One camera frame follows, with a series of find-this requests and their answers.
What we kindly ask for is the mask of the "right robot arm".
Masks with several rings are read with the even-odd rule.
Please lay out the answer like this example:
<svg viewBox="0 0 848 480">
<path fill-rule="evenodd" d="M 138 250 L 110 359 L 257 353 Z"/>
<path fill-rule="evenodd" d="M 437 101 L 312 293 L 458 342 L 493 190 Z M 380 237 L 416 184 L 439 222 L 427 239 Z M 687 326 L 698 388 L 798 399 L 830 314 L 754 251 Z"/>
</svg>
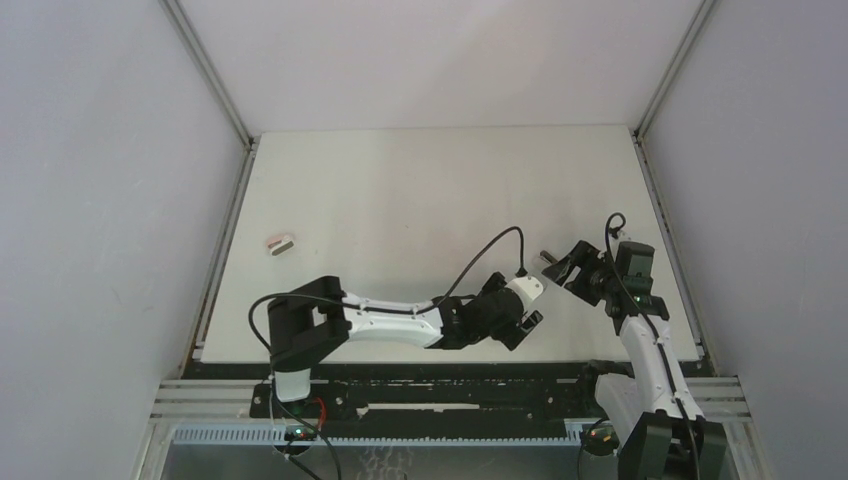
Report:
<svg viewBox="0 0 848 480">
<path fill-rule="evenodd" d="M 653 295 L 652 246 L 624 240 L 600 251 L 579 241 L 563 258 L 541 252 L 544 276 L 585 303 L 602 304 L 625 347 L 631 374 L 600 373 L 579 388 L 592 416 L 618 437 L 621 479 L 718 479 L 728 441 L 691 393 L 671 340 L 670 315 Z"/>
</svg>

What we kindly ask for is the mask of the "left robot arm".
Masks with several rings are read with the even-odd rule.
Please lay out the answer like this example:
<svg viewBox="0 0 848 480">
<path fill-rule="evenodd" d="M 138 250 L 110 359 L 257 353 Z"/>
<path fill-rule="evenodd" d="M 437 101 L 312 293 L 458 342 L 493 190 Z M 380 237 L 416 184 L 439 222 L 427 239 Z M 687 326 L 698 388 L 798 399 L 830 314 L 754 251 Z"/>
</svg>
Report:
<svg viewBox="0 0 848 480">
<path fill-rule="evenodd" d="M 544 292 L 527 275 L 494 273 L 470 296 L 442 296 L 423 303 L 363 298 L 324 276 L 293 292 L 267 299 L 274 404 L 290 417 L 305 414 L 313 394 L 311 370 L 348 342 L 402 343 L 422 349 L 461 350 L 487 339 L 515 350 L 541 322 L 532 306 Z"/>
</svg>

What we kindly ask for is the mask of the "silver staple strip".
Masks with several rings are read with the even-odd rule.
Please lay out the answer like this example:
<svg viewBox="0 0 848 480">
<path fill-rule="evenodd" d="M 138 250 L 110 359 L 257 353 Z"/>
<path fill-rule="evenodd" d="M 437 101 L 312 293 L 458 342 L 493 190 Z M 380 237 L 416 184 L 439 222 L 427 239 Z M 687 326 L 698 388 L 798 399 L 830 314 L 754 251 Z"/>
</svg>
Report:
<svg viewBox="0 0 848 480">
<path fill-rule="evenodd" d="M 549 253 L 549 252 L 548 252 L 548 251 L 546 251 L 546 250 L 542 250 L 542 251 L 539 253 L 539 256 L 540 256 L 540 257 L 541 257 L 541 258 L 542 258 L 545 262 L 547 262 L 548 264 L 555 264 L 555 263 L 557 263 L 557 262 L 558 262 L 558 259 L 557 259 L 554 255 L 552 255 L 551 253 Z"/>
</svg>

